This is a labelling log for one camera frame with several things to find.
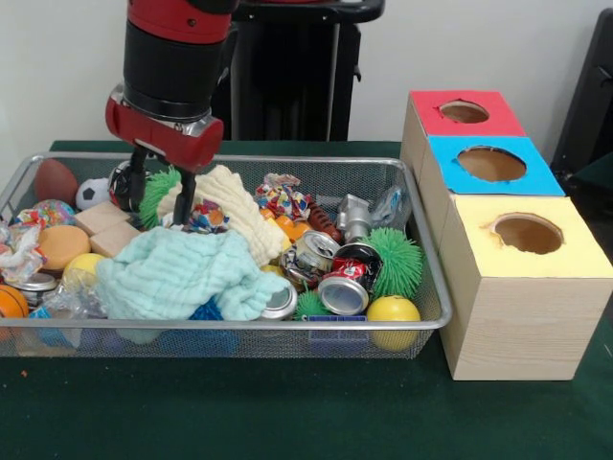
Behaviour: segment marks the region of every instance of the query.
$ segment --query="tin can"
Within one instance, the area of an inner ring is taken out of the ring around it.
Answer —
[[[300,268],[315,268],[324,273],[332,269],[332,258],[341,246],[322,232],[309,231],[296,241],[296,260]]]
[[[57,287],[57,280],[46,273],[35,273],[23,283],[7,283],[19,289],[28,302],[30,310],[37,308],[43,301],[43,295]]]
[[[317,288],[322,277],[331,270],[332,258],[340,245],[325,233],[305,232],[296,244],[281,256],[285,277],[298,292]]]
[[[319,295],[328,310],[352,316],[364,311],[383,267],[374,248],[364,243],[343,246],[332,261],[332,272],[319,285]]]
[[[272,296],[258,320],[285,321],[291,319],[298,306],[298,292],[292,285]]]

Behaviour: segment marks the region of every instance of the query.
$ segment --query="wooden box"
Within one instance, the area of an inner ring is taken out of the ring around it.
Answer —
[[[494,91],[412,91],[400,158],[420,183],[428,136],[511,136],[526,133]]]
[[[455,305],[441,332],[455,380],[570,380],[613,267],[569,198],[455,195],[441,260]]]
[[[564,196],[527,137],[428,137],[420,191],[437,249],[452,194]]]

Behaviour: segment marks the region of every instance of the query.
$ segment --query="red box top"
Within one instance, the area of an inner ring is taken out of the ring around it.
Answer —
[[[497,91],[411,91],[429,136],[525,136]]]

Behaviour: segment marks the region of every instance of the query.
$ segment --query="blue box top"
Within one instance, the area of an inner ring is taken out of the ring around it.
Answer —
[[[429,137],[449,190],[458,195],[565,196],[527,137]]]

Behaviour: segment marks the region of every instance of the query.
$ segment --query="wire mesh basket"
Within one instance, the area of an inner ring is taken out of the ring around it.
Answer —
[[[54,157],[79,182],[105,177],[123,153],[43,153],[24,161],[0,195],[0,216],[11,220],[36,203],[34,175],[40,163]],[[313,196],[332,214],[346,194],[375,203],[390,187],[405,199],[391,226],[407,231],[424,251],[422,282],[413,299],[420,322],[368,321],[134,321],[0,319],[0,357],[239,357],[239,358],[413,358],[436,329],[451,318],[445,280],[430,238],[415,180],[398,160],[379,158],[293,158],[218,156],[209,165],[224,164],[239,173],[248,191],[255,191],[270,172],[300,177],[301,192]],[[152,172],[162,166],[148,163]],[[138,345],[124,336],[152,337]],[[404,340],[408,348],[391,352],[376,346],[380,338]]]

